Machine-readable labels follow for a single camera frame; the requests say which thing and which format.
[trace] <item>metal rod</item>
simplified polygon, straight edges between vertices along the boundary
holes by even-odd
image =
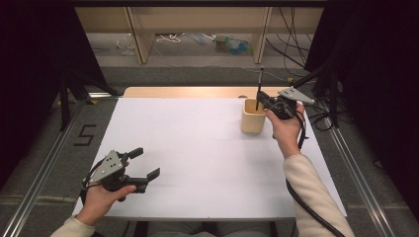
[[[324,102],[321,102],[320,106],[324,110],[327,110],[327,106],[324,104]],[[326,123],[328,123],[327,125],[331,125],[330,119],[327,119]],[[361,199],[363,200],[364,205],[366,206],[367,211],[369,212],[373,223],[376,226],[379,236],[395,236],[388,218],[386,217],[375,195],[373,194],[373,191],[368,185],[367,180],[365,179],[360,167],[357,164],[357,161],[352,155],[351,150],[346,144],[346,141],[343,138],[339,128],[332,128],[330,131],[332,138],[335,141],[335,144],[343,158],[343,161],[348,168],[349,174],[351,175],[352,180],[354,181],[354,184],[360,193]]]
[[[259,74],[258,92],[260,92],[261,88],[262,88],[262,78],[263,78],[263,67],[261,67],[261,71],[260,71],[260,74]],[[259,101],[257,100],[257,98],[258,97],[256,96],[256,111],[259,110]]]
[[[84,106],[84,102],[79,101],[76,103],[74,108],[74,115],[72,116],[67,128],[64,131],[61,131],[58,134],[58,137],[55,139],[52,148],[50,149],[48,155],[46,156],[40,170],[38,171],[34,181],[32,182],[30,188],[22,199],[18,209],[16,210],[13,217],[9,220],[9,224],[6,228],[6,231],[3,233],[3,237],[14,237],[19,236],[22,228],[25,225],[26,220],[31,213],[37,197],[40,194],[47,177],[52,171],[55,161],[57,160],[63,145],[67,139],[68,133],[71,130],[74,121],[76,120],[79,112]]]

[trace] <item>person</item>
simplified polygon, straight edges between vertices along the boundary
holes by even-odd
[[[304,106],[297,103],[296,110],[297,115],[303,119]],[[265,114],[273,125],[274,137],[277,139],[280,150],[285,157],[285,175],[295,192],[318,215],[344,236],[355,236],[345,216],[321,182],[314,166],[305,155],[301,154],[298,148],[297,139],[301,130],[298,119],[280,120],[271,111],[266,111]],[[134,187],[124,187],[111,193],[101,186],[90,188],[85,205],[80,213],[67,219],[64,225],[57,229],[52,236],[91,236],[94,233],[94,225],[109,211],[112,204],[117,199],[130,194],[133,190]],[[294,209],[299,236],[334,236],[297,202],[294,202]],[[173,227],[173,223],[150,222],[148,236],[213,236],[207,232],[200,232],[201,226],[197,225],[197,222],[182,222],[178,224],[179,228],[177,230]],[[267,222],[219,222],[218,228],[223,232],[220,236],[254,237],[270,235]]]

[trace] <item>white sleeve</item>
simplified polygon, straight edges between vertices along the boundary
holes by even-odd
[[[295,192],[311,209],[346,237],[355,236],[307,157],[294,155],[285,159],[284,172]],[[294,209],[299,236],[334,236],[296,201],[294,201]]]
[[[71,216],[64,224],[52,233],[51,237],[90,237],[95,232],[95,226],[86,225]]]

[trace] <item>hand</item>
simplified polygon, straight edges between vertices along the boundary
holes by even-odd
[[[102,186],[94,186],[87,191],[86,201],[76,218],[94,226],[108,211],[112,204],[136,190],[136,186],[125,186],[115,192],[109,192]]]
[[[296,103],[296,110],[296,115],[299,116],[301,120],[304,120],[304,117],[302,116],[304,113],[304,106],[300,103]],[[278,145],[283,152],[284,158],[300,154],[301,152],[299,151],[297,140],[301,130],[301,124],[298,119],[290,118],[287,120],[280,120],[272,111],[266,111],[265,115],[274,127],[274,136],[278,141]]]

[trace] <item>white table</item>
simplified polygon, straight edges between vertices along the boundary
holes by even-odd
[[[94,164],[110,150],[144,148],[126,173],[161,168],[145,194],[114,204],[108,217],[130,220],[274,220],[294,217],[283,156],[266,120],[259,135],[241,132],[244,99],[122,98]],[[346,215],[313,134],[302,147]],[[78,201],[74,213],[82,207]]]

